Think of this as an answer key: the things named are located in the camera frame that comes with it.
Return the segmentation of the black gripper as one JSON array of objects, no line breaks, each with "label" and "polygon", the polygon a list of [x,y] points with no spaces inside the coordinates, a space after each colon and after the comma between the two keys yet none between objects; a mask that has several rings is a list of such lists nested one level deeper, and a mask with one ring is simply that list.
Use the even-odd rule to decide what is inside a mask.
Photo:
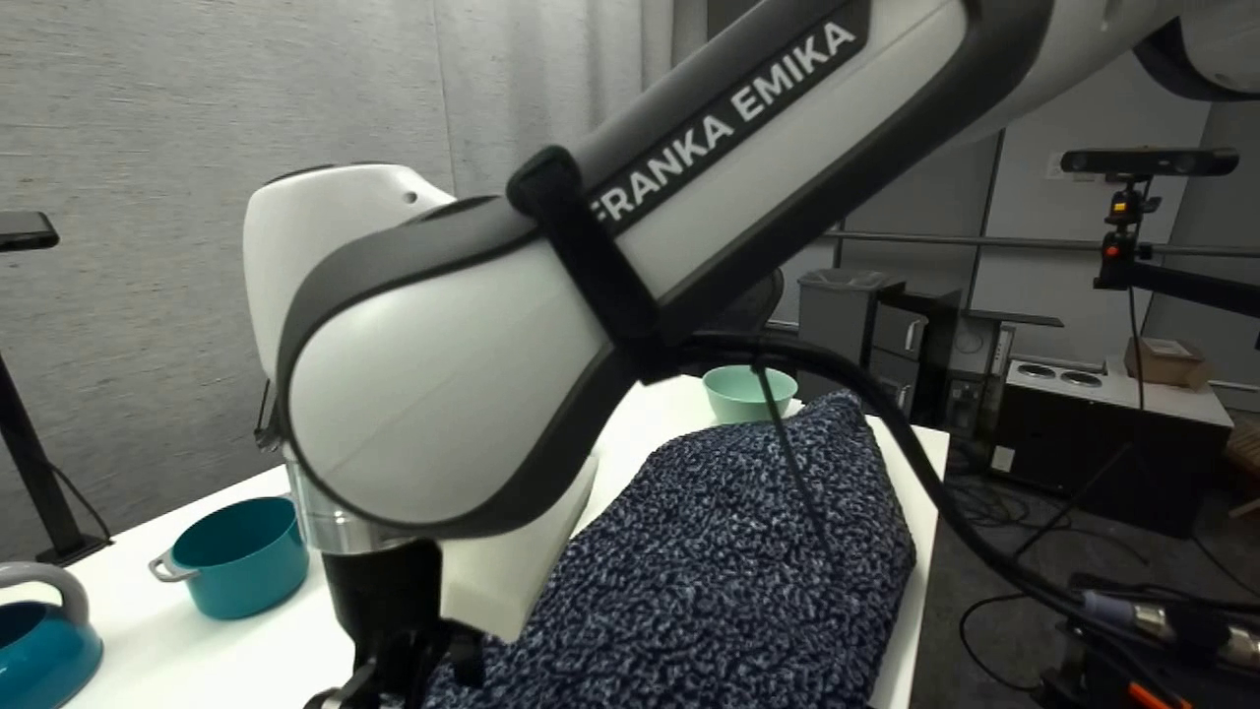
[{"label": "black gripper", "polygon": [[441,614],[437,543],[326,555],[321,575],[355,663],[303,709],[422,709],[441,664],[466,690],[483,685],[483,635]]}]

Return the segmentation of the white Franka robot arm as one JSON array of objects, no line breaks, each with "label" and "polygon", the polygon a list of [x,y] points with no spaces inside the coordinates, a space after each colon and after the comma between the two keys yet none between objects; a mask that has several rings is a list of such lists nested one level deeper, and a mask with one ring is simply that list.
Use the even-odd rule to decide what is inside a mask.
[{"label": "white Franka robot arm", "polygon": [[922,157],[1117,55],[1183,99],[1254,85],[1254,0],[757,0],[627,115],[492,197],[316,166],[244,204],[280,447],[350,638],[305,709],[418,709],[522,631],[636,380],[750,358],[719,312]]}]

